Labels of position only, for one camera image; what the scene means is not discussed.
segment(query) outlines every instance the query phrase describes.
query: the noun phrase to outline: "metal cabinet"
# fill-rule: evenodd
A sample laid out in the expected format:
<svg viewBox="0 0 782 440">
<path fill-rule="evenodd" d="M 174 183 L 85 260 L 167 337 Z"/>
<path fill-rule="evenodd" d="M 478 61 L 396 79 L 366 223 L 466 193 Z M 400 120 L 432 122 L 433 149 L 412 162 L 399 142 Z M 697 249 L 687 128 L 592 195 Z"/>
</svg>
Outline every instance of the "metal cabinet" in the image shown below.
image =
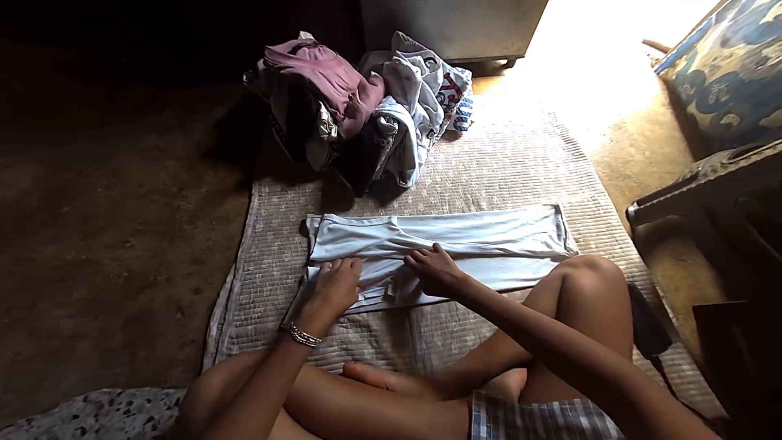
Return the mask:
<svg viewBox="0 0 782 440">
<path fill-rule="evenodd" d="M 524 56 L 548 0 L 361 0 L 367 50 L 402 31 L 450 61 Z"/>
</svg>

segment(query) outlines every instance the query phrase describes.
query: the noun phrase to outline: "white shirt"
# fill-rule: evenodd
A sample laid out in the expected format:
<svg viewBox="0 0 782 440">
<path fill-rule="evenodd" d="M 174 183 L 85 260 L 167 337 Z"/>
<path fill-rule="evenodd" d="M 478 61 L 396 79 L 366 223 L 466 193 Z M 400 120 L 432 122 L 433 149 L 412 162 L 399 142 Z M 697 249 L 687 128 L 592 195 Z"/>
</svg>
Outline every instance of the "white shirt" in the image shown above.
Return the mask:
<svg viewBox="0 0 782 440">
<path fill-rule="evenodd" d="M 437 242 L 457 266 L 494 290 L 535 285 L 560 261 L 578 254 L 558 204 L 448 215 L 340 217 L 311 215 L 305 287 L 319 266 L 361 258 L 361 292 L 346 314 L 446 301 L 421 292 L 403 263 L 410 252 Z"/>
</svg>

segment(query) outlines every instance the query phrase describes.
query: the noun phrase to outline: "concrete floor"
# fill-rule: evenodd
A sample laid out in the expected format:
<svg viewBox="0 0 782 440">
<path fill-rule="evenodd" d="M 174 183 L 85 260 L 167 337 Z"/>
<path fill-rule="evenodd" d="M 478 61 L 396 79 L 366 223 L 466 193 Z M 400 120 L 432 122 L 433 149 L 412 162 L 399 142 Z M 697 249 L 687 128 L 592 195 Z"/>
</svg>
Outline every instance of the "concrete floor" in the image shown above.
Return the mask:
<svg viewBox="0 0 782 440">
<path fill-rule="evenodd" d="M 676 5 L 552 1 L 527 58 L 482 67 L 475 92 L 555 108 L 622 212 L 693 161 L 637 43 L 700 19 L 635 20 Z M 98 388 L 187 385 L 242 234 L 255 104 L 238 84 L 151 89 L 72 51 L 0 52 L 0 426 Z M 690 306 L 720 298 L 713 274 L 680 238 L 644 257 L 697 356 Z"/>
</svg>

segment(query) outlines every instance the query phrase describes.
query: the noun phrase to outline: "shorts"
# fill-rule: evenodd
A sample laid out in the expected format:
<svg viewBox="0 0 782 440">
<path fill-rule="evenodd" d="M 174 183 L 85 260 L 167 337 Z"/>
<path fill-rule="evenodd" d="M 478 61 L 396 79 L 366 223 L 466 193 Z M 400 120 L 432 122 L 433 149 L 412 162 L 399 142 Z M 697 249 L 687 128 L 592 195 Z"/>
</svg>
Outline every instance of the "shorts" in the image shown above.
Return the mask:
<svg viewBox="0 0 782 440">
<path fill-rule="evenodd" d="M 589 399 L 519 405 L 473 391 L 470 401 L 472 440 L 625 438 L 608 414 Z"/>
</svg>

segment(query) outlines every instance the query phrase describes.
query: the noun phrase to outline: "person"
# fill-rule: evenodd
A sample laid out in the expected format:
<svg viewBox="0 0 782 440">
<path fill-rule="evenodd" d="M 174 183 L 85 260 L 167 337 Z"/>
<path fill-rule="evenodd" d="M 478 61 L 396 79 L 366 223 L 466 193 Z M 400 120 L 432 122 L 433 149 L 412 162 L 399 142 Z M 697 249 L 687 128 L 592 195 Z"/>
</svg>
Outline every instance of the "person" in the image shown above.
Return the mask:
<svg viewBox="0 0 782 440">
<path fill-rule="evenodd" d="M 719 438 L 633 365 L 630 297 L 609 260 L 562 262 L 523 304 L 463 273 L 437 243 L 404 263 L 427 294 L 460 302 L 497 332 L 428 378 L 354 362 L 341 375 L 307 365 L 312 342 L 357 300 L 361 260 L 335 260 L 323 265 L 295 321 L 298 340 L 285 334 L 268 353 L 207 370 L 183 399 L 172 435 Z"/>
</svg>

